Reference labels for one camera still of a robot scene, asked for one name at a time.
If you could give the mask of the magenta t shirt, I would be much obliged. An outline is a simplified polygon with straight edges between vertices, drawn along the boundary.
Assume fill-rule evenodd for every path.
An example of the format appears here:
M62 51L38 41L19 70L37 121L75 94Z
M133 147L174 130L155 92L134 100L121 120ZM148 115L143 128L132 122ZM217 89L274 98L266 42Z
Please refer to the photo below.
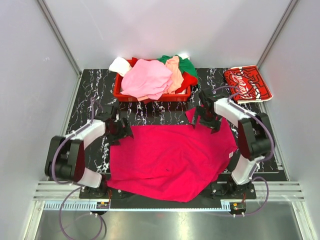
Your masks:
M186 199L214 182L237 150L227 120L220 130L201 124L132 126L134 138L110 148L107 185L139 195L155 196L156 190Z

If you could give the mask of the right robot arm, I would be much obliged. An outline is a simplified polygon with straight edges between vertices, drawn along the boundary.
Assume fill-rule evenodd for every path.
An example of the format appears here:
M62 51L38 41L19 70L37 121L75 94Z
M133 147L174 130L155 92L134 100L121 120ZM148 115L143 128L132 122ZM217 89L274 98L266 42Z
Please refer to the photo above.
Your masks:
M254 113L236 104L232 97L214 94L213 90L204 89L198 94L201 102L195 108L191 121L193 127L196 123L217 133L226 119L237 127L239 159L227 183L214 196L229 195L239 198L249 189L253 181L253 174L260 163L270 160L274 156L275 142L270 120L265 113Z

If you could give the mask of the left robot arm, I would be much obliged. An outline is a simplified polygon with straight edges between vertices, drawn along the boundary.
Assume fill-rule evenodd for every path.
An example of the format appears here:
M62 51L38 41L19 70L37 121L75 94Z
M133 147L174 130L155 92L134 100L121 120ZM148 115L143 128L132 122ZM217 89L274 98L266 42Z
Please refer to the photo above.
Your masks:
M90 188L97 198L108 193L107 178L90 170L85 164L85 150L95 140L106 137L108 144L119 145L120 140L133 137L129 121L122 117L119 108L108 106L79 129L50 140L44 173L58 184L74 183Z

